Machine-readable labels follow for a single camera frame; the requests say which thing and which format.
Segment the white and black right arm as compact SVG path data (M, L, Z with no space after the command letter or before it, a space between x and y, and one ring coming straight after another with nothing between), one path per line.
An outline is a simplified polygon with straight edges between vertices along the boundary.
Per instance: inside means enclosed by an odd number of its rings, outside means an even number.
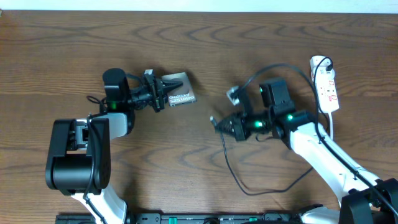
M267 80L259 87L265 111L251 112L245 91L236 86L227 95L236 96L244 110L213 121L215 130L237 141L272 133L311 165L340 204L339 210L309 206L289 215L286 223L397 223L396 179L381 180L366 170L329 137L314 115L297 111L285 80Z

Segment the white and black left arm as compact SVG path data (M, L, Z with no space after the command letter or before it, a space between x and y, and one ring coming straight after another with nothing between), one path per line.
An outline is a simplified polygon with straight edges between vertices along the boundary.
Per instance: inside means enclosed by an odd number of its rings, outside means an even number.
M158 113L165 108L168 93L183 86L181 80L164 80L146 70L137 78L138 87L130 89L129 77L120 68L108 69L103 73L105 98L87 97L99 105L99 113L53 123L45 167L46 184L81 202L91 213L90 223L136 221L127 203L109 183L110 142L132 131L137 110L151 106Z

